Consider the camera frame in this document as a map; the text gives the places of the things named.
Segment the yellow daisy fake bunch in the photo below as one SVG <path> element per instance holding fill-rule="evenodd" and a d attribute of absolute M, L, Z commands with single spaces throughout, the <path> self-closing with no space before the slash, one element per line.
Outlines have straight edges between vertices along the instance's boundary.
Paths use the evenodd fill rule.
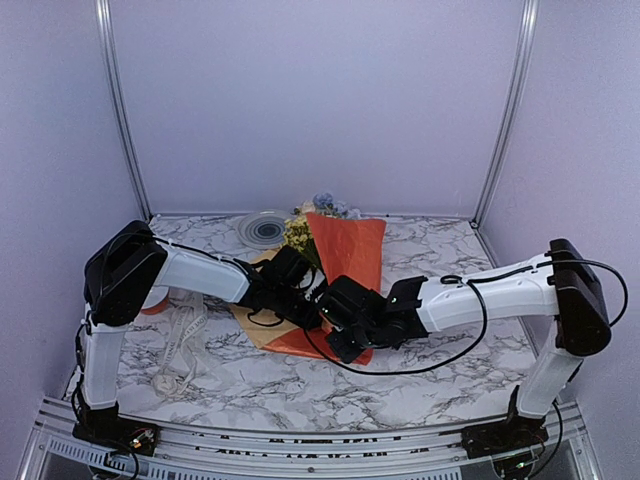
<path fill-rule="evenodd" d="M 321 267 L 320 256 L 305 215 L 298 215 L 294 219 L 285 221 L 283 238 L 285 245 L 298 251 L 316 268 Z"/>

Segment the brown orange wrapping paper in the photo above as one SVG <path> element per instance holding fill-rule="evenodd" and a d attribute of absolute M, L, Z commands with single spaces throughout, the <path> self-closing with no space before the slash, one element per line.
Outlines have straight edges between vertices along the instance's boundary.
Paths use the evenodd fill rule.
<path fill-rule="evenodd" d="M 350 279 L 364 292 L 379 292 L 386 222 L 381 219 L 338 219 L 318 213 L 305 216 L 329 285 L 342 286 Z M 337 358 L 325 340 L 330 331 L 326 318 L 322 319 L 319 328 L 305 336 L 300 327 L 289 321 L 276 327 L 261 327 L 248 320 L 249 309 L 233 306 L 231 311 L 258 349 L 298 357 L 321 359 L 327 355 L 333 360 Z"/>

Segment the pink rose fake stem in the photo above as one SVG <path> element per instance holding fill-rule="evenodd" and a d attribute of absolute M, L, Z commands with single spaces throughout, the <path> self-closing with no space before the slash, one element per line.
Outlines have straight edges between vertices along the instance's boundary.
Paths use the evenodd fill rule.
<path fill-rule="evenodd" d="M 309 213 L 316 213 L 317 208 L 313 201 L 304 201 L 301 205 L 294 208 L 294 214 L 296 216 L 306 215 Z"/>

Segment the blue fake flower stem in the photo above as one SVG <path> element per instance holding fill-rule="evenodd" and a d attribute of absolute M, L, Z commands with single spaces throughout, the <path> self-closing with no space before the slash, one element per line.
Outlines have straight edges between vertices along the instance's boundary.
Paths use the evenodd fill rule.
<path fill-rule="evenodd" d="M 351 207 L 344 201 L 335 200 L 329 192 L 317 193 L 312 203 L 318 214 L 346 220 L 361 219 L 361 211 L 358 208 Z"/>

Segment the cream ribbon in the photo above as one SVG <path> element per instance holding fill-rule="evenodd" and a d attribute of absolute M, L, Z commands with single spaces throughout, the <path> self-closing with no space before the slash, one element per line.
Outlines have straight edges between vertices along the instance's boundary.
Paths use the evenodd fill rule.
<path fill-rule="evenodd" d="M 195 378 L 198 353 L 203 351 L 197 339 L 206 323 L 206 306 L 201 293 L 189 293 L 177 301 L 171 315 L 171 331 L 159 371 L 151 381 L 156 395 L 160 398 L 173 399 L 181 396 Z M 183 376 L 170 370 L 177 356 L 180 356 L 187 366 L 187 372 Z"/>

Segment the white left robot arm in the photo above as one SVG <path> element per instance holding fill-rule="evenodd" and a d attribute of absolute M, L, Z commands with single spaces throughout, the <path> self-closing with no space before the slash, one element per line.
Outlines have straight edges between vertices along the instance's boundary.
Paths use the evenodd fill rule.
<path fill-rule="evenodd" d="M 170 289 L 215 297 L 252 313 L 270 311 L 303 329 L 321 324 L 310 294 L 318 278 L 290 247 L 249 263 L 161 239 L 145 222 L 134 220 L 89 259 L 84 275 L 89 331 L 81 392 L 92 409 L 86 426 L 106 445 L 119 444 L 127 432 L 123 418 L 109 409 L 117 403 L 124 334 Z"/>

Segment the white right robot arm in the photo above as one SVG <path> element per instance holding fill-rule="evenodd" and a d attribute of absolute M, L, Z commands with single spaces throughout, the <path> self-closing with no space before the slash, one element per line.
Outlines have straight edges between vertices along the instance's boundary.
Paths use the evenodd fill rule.
<path fill-rule="evenodd" d="M 334 327 L 335 354 L 350 363 L 366 349 L 397 348 L 449 328 L 508 317 L 554 319 L 536 363 L 515 394 L 514 411 L 501 419 L 495 438 L 515 448 L 534 431 L 584 358 L 611 340 L 611 323 L 595 264 L 567 239 L 547 252 L 470 276 L 400 280 L 388 296 L 342 275 L 319 297 L 320 314 Z"/>

